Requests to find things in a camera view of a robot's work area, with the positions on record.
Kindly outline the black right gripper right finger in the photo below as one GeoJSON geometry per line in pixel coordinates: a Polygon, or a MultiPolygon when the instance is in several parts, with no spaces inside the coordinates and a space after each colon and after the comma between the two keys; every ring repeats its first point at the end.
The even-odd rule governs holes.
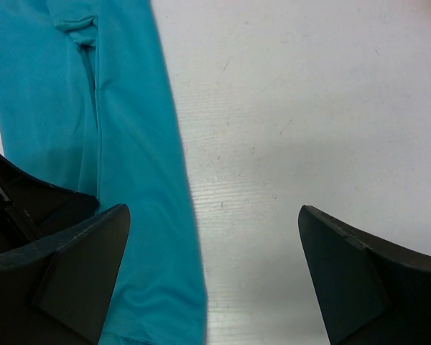
{"type": "Polygon", "coordinates": [[[431,256],[313,206],[298,229],[331,344],[431,344],[431,256]]]}

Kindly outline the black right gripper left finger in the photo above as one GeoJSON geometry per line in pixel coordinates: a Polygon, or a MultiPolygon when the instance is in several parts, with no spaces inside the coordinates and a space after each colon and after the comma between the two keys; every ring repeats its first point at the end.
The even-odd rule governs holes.
{"type": "Polygon", "coordinates": [[[0,344],[97,344],[130,227],[116,205],[0,254],[0,344]]]}

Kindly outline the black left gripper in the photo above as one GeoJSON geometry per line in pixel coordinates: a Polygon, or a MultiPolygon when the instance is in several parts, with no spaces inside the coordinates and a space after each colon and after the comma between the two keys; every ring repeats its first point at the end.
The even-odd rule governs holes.
{"type": "Polygon", "coordinates": [[[96,197],[39,180],[0,154],[0,254],[89,219],[96,197]]]}

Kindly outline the teal t shirt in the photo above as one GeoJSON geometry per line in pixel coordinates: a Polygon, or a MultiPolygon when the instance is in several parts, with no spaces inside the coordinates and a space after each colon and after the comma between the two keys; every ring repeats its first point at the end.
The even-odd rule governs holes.
{"type": "Polygon", "coordinates": [[[149,1],[0,1],[0,133],[30,175],[123,203],[102,344],[203,344],[203,266],[149,1]]]}

